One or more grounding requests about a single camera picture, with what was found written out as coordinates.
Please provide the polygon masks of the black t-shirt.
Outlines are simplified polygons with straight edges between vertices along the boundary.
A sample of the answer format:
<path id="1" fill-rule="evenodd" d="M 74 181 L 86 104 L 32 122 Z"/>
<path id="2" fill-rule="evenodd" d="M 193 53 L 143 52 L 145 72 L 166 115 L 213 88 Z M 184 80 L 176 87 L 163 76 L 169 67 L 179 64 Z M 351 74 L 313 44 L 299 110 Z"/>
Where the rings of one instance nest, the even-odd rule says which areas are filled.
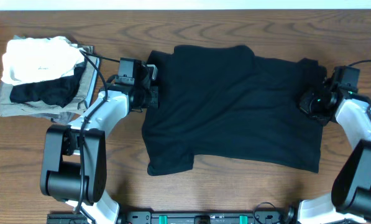
<path id="1" fill-rule="evenodd" d="M 318 172 L 323 127 L 299 107 L 326 78 L 316 60 L 258 57 L 244 45 L 179 45 L 153 51 L 148 63 L 158 69 L 159 102 L 142 126 L 149 175 L 191 170 L 197 155 Z"/>

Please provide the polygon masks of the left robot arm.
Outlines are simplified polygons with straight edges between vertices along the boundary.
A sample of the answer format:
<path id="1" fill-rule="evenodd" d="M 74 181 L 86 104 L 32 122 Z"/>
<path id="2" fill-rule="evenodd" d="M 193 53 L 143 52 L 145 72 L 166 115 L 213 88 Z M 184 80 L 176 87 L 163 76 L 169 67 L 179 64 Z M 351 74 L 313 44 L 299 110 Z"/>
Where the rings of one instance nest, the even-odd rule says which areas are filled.
<path id="1" fill-rule="evenodd" d="M 131 111 L 157 107 L 157 86 L 109 84 L 79 118 L 47 129 L 40 189 L 73 207 L 72 214 L 48 215 L 47 223 L 126 223 L 105 189 L 106 138 Z"/>

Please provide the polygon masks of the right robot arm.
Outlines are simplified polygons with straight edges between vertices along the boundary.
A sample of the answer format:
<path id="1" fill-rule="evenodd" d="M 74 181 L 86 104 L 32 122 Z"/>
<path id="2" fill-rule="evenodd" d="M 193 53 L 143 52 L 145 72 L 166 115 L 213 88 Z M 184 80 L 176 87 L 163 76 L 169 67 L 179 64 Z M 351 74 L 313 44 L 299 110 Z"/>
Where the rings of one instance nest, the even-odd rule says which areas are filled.
<path id="1" fill-rule="evenodd" d="M 337 90 L 331 113 L 344 130 L 352 153 L 330 194 L 300 202 L 298 223 L 371 223 L 371 102 Z"/>

